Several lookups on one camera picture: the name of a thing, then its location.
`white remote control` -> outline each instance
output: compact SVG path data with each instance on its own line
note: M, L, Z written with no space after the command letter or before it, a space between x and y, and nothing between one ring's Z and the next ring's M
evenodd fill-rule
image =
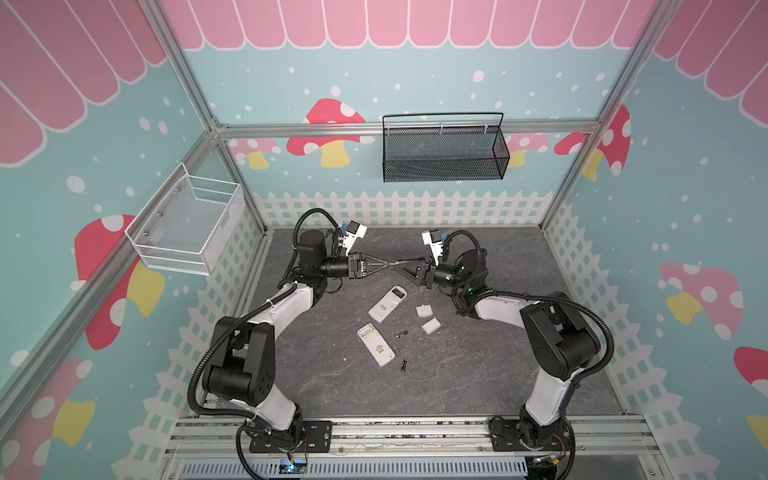
M395 285L372 309L368 310L368 314L381 323L405 299L406 295L408 295L406 289Z
M379 366L384 366L395 358L395 353L389 348L382 334L376 330L372 323L368 323L358 330L357 336L366 344L368 351L371 352Z

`dark gray stone surface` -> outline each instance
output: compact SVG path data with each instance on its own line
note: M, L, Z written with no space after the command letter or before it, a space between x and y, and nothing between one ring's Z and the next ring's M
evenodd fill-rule
M419 228L369 229L355 251L385 260L428 253ZM551 293L565 282L538 228L471 228L488 249L489 286L500 290ZM257 285L254 304L276 292L291 254L291 230L277 230ZM457 237L451 261L472 244ZM329 280L329 288L338 281ZM406 299L377 323L368 310L392 287ZM415 308L431 304L442 326L431 335L428 319ZM373 323L396 357L383 367L356 332ZM409 334L395 339L397 332ZM515 415L534 384L537 363L523 329L461 317L437 287L412 285L393 269L361 280L344 280L297 318L276 341L276 384L301 405L305 416L333 415ZM400 372L408 357L405 373ZM616 414L621 408L604 372L584 380L568 408L571 414Z

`white mesh basket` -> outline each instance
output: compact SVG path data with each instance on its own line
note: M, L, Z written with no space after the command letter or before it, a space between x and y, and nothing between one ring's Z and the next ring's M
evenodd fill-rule
M239 184L179 164L125 234L149 268L210 275L244 210Z

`white picket fence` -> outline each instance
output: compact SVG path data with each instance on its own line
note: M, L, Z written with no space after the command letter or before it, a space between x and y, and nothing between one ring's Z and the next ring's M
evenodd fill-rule
M378 192L369 196L366 192L359 197L347 192L343 197L331 193L328 197L315 194L308 197L300 193L291 197L285 193L276 197L270 193L266 198L256 194L253 199L264 222L276 228L290 228L301 214L310 208L324 208L336 221L354 220L368 227L412 227L415 225L493 225L531 226L541 222L552 200L552 192L539 196L533 192L524 196L517 192L508 196L502 192L493 197L491 192L479 196L471 192L463 197L458 191L451 196L443 192L430 196L425 192L417 197L413 192L405 196L393 193L385 197ZM308 220L308 225L327 225L325 217L317 216Z
M250 258L259 240L256 223L244 214L219 263L207 277L205 290L197 291L197 307L188 309L190 324L179 329L178 348L169 349L170 365L157 374L160 388L144 400L147 417L141 426L128 431L133 445L125 458L112 464L118 480L154 477L177 420L190 415L187 406L189 378L203 353L208 350L216 321L232 313L237 290L241 288Z
M664 387L667 371L651 362L653 346L643 345L637 338L641 325L627 317L630 306L619 302L619 287L609 284L609 272L600 268L600 255L593 255L592 241L586 240L585 229L578 227L578 215L571 215L572 209L569 204L560 207L547 230L548 237L571 292L611 328L616 353L607 370L623 403L632 413L645 415L678 478L685 478L680 477L685 474L694 480L703 474L715 480L720 461L702 453L696 444L700 428L683 420L678 410L683 397Z

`black mounting plate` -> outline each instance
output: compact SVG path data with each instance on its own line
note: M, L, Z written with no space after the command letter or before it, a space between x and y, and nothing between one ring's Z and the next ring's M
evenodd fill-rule
M331 446L331 433L333 422L304 422L304 435L309 437L306 443L307 453L328 453ZM251 453L284 453L273 443L266 433L254 435L250 440L248 451ZM297 449L293 454L300 457L304 447Z
M494 452L530 452L531 450L520 442L520 433L516 428L518 419L496 418L491 420L489 429L491 430L491 444ZM565 451L571 446L573 439L568 438L568 428L564 422L552 432L551 449L544 447L542 451L560 451L562 449L560 442L554 438L557 435L563 440Z

